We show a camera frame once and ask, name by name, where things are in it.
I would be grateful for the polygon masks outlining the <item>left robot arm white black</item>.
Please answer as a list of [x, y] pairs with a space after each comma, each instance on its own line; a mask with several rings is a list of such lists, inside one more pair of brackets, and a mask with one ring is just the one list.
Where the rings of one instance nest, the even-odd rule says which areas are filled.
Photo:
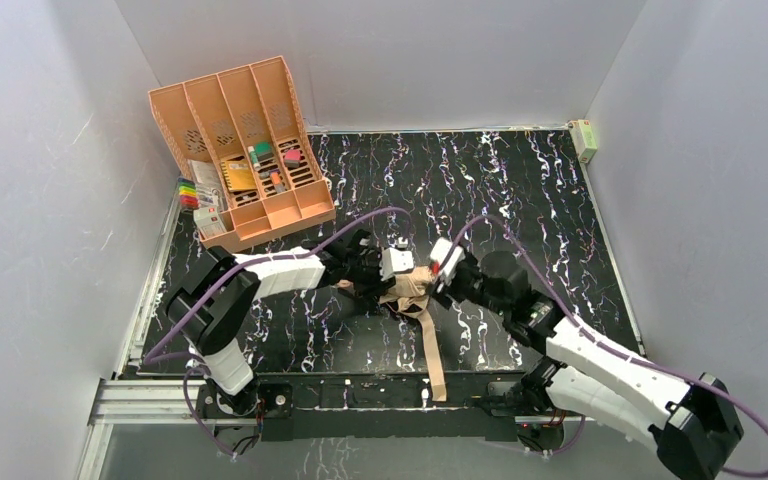
[[396, 277], [414, 268], [404, 247], [382, 248], [359, 229], [327, 243], [308, 242], [272, 254], [236, 255], [213, 247], [163, 300], [162, 313], [175, 323], [193, 315], [181, 329], [207, 368], [209, 379], [235, 397], [255, 379], [237, 334], [252, 305], [293, 291], [316, 290], [345, 280], [356, 295], [379, 299]]

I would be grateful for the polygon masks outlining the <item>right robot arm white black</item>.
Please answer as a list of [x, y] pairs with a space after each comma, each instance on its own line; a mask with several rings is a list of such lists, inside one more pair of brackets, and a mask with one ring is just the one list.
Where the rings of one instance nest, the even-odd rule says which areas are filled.
[[615, 343], [530, 284], [509, 252], [483, 261], [439, 240], [430, 255], [433, 297], [445, 307], [468, 301], [503, 319], [512, 339], [542, 356], [508, 395], [535, 412], [573, 411], [652, 451], [679, 479], [713, 479], [744, 430], [727, 388], [703, 373], [682, 379]]

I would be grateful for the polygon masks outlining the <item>beige folding umbrella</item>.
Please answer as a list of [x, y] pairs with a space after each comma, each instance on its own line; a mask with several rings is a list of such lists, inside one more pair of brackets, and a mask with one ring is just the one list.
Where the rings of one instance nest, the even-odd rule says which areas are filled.
[[339, 280], [335, 287], [367, 302], [383, 305], [397, 316], [416, 320], [423, 340], [424, 356], [431, 387], [431, 400], [442, 402], [447, 399], [447, 387], [436, 327], [428, 310], [431, 300], [432, 271], [427, 266], [415, 267], [409, 273], [397, 274], [394, 283], [382, 293], [362, 295], [359, 284], [347, 279]]

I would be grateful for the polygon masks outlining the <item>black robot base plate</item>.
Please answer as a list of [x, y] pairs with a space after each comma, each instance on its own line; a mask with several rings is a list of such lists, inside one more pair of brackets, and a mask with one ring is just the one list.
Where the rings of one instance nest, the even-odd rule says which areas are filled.
[[190, 397], [216, 426], [262, 427], [265, 442], [356, 437], [472, 437], [554, 449], [580, 424], [574, 412], [542, 408], [518, 371], [445, 375], [447, 399], [431, 400], [429, 378], [409, 373], [262, 373], [234, 407], [208, 380]]

